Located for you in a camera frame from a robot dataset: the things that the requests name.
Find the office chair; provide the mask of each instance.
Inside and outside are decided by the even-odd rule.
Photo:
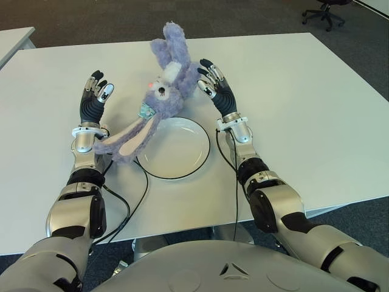
[[[318,0],[319,2],[323,3],[323,5],[320,7],[320,10],[305,10],[303,12],[303,24],[306,24],[308,19],[321,17],[322,20],[327,19],[329,27],[326,28],[326,31],[330,32],[332,29],[332,18],[339,20],[338,26],[341,27],[346,22],[343,18],[340,18],[339,16],[333,15],[329,12],[329,8],[331,5],[346,5],[349,4],[352,0]]]

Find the silver metal joint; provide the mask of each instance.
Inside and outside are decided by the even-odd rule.
[[[237,113],[237,112],[230,113],[230,114],[223,117],[223,122],[228,123],[228,122],[231,122],[232,120],[240,119],[240,117],[241,117],[240,113]]]
[[[220,69],[215,64],[211,65],[209,70],[213,73],[214,76],[216,76],[218,81],[223,81],[224,80],[223,73],[220,71]]]
[[[90,76],[85,84],[85,90],[90,91],[92,88],[93,83],[95,82],[95,77]]]
[[[97,100],[101,103],[105,103],[108,100],[108,98],[111,96],[113,91],[114,91],[114,85],[112,83],[108,83],[98,93]]]
[[[199,80],[197,81],[197,85],[199,86],[199,88],[205,92],[206,95],[208,95],[211,99],[214,98],[216,96],[216,91],[215,89],[213,88],[213,86],[211,84],[209,84],[208,82],[204,81],[204,80]]]

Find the stuffed bunny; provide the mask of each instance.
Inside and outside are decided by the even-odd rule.
[[[190,62],[184,31],[166,23],[165,40],[154,40],[151,48],[164,69],[151,84],[138,113],[139,118],[121,132],[94,145],[96,154],[112,153],[112,160],[129,162],[145,148],[159,122],[180,112],[184,98],[192,95],[199,78],[198,65]]]
[[[157,57],[159,66],[162,69],[165,69],[172,61],[182,65],[177,79],[173,82],[173,86],[181,92],[183,99],[187,99],[193,94],[196,82],[200,78],[200,74],[197,71],[199,63],[190,61],[185,34],[178,24],[173,22],[166,23],[164,35],[166,40],[158,38],[151,41],[151,50]]]

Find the gray carpet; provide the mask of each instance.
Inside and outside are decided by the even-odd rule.
[[[317,19],[301,24],[303,10],[320,7],[313,0],[0,0],[0,7],[0,30],[35,26],[31,39],[37,47],[152,40],[161,37],[163,24],[170,20],[184,28],[187,38],[311,32],[389,100],[389,21],[356,4],[331,8],[346,19],[344,27],[335,26],[332,32]],[[323,80],[318,90],[326,86],[331,84]],[[388,214],[389,198],[383,198],[313,220],[329,223],[389,256]],[[252,222],[244,225],[256,244],[276,249],[270,235]],[[208,238],[207,228],[167,235],[169,243]],[[0,273],[18,257],[0,257]],[[110,244],[87,272],[84,291],[110,277],[120,259],[131,262],[132,257],[131,241]]]

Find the black joint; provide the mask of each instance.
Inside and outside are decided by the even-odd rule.
[[[218,91],[217,95],[212,98],[212,102],[222,117],[237,111],[235,97],[229,87]]]
[[[269,170],[267,165],[262,161],[261,158],[249,158],[242,162],[238,169],[238,181],[244,186],[246,181],[254,174]]]
[[[263,181],[257,182],[256,179],[251,180],[250,184],[247,186],[246,192],[250,195],[252,192],[258,189],[264,189],[266,187],[274,187],[279,185],[278,181]]]
[[[100,123],[103,113],[104,103],[99,102],[95,97],[81,101],[80,117],[82,123]]]
[[[59,228],[51,234],[52,237],[66,237],[70,239],[75,239],[76,237],[81,237],[84,235],[85,227],[84,226],[68,226]]]
[[[56,254],[56,257],[58,257],[61,260],[64,260],[68,264],[70,264],[70,266],[73,267],[76,275],[73,278],[73,281],[71,283],[65,278],[59,278],[53,284],[55,286],[57,286],[58,288],[60,288],[64,292],[81,292],[81,290],[83,288],[83,283],[81,282],[81,280],[78,276],[78,269],[77,269],[75,263],[71,259],[69,259],[68,257],[66,257],[62,254]]]
[[[203,68],[197,68],[197,72],[204,76],[207,76],[209,74],[209,72],[207,70],[204,70]]]
[[[258,229],[265,233],[278,232],[273,207],[263,192],[254,191],[249,197],[249,204]]]
[[[95,77],[96,80],[100,80],[101,78],[103,78],[104,73],[100,72],[100,70],[96,70],[91,76]]]
[[[67,186],[73,183],[91,183],[98,187],[102,187],[105,182],[105,177],[96,169],[79,169],[71,174],[67,181]]]
[[[213,65],[213,63],[207,59],[201,59],[200,64],[203,65],[204,67],[207,67],[207,68],[209,68],[210,66]]]
[[[341,248],[340,246],[337,246],[336,248],[334,248],[327,256],[326,258],[324,259],[323,263],[322,263],[322,266],[320,267],[320,269],[322,269],[323,271],[326,271],[327,273],[329,273],[329,266],[332,264],[332,262],[343,252],[343,248]]]
[[[84,196],[101,196],[101,195],[102,193],[100,192],[100,189],[98,187],[92,187],[92,189],[88,192],[65,193],[64,195],[60,196],[58,200],[62,201],[62,200],[82,198]]]
[[[285,227],[292,231],[297,231],[307,234],[312,228],[320,226],[322,224],[315,224],[310,222],[304,213],[294,212],[285,215],[281,218],[282,223]]]
[[[360,277],[350,277],[347,282],[366,292],[376,292],[379,287],[376,283]]]
[[[90,238],[101,237],[107,227],[105,217],[105,204],[101,196],[94,196],[91,201],[91,212],[89,214],[91,223],[89,236]]]

